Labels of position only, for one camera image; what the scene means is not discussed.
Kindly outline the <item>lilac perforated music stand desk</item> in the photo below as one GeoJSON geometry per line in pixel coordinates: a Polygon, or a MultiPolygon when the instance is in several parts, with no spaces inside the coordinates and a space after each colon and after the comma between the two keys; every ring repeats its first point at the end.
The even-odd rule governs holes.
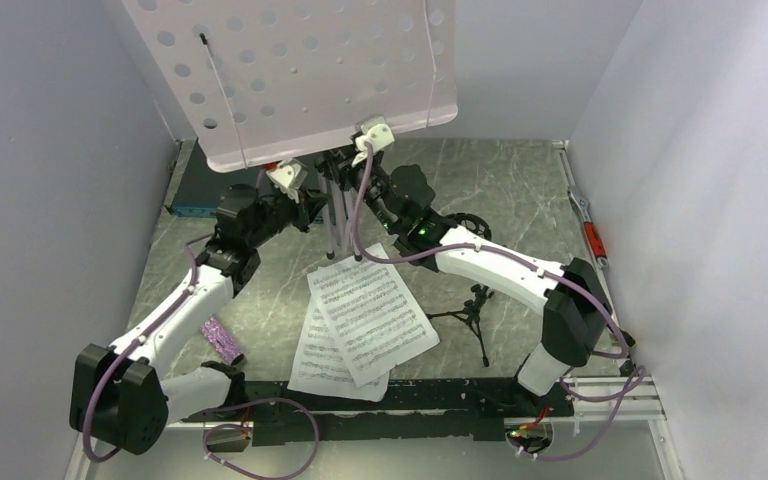
{"type": "Polygon", "coordinates": [[[452,1],[128,1],[196,134],[227,173],[452,121],[452,1]]]}

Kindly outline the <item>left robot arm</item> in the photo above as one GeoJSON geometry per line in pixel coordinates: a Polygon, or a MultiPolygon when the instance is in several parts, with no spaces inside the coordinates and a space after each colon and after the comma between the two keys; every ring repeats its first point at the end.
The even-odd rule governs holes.
{"type": "Polygon", "coordinates": [[[251,281],[259,247],[288,227],[307,232],[327,203],[324,193],[308,189],[297,200],[246,184],[222,194],[213,231],[198,237],[198,253],[185,250],[188,273],[167,298],[109,345],[89,344],[76,358],[69,424],[91,461],[143,454],[167,425],[200,412],[232,420],[245,411],[241,354],[165,376],[189,339],[251,281]]]}

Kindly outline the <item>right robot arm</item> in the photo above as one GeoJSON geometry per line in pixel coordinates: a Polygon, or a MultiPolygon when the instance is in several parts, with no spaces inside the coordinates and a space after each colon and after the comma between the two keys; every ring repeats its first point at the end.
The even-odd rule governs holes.
{"type": "Polygon", "coordinates": [[[393,263],[467,278],[540,314],[541,339],[510,391],[517,411],[538,413],[561,378],[593,356],[628,356],[630,346],[593,265],[578,257],[566,264],[543,261],[481,237],[432,208],[435,192],[418,166],[386,172],[382,157],[369,143],[343,147],[331,168],[339,186],[357,192],[353,213],[368,207],[395,236],[393,263]]]}

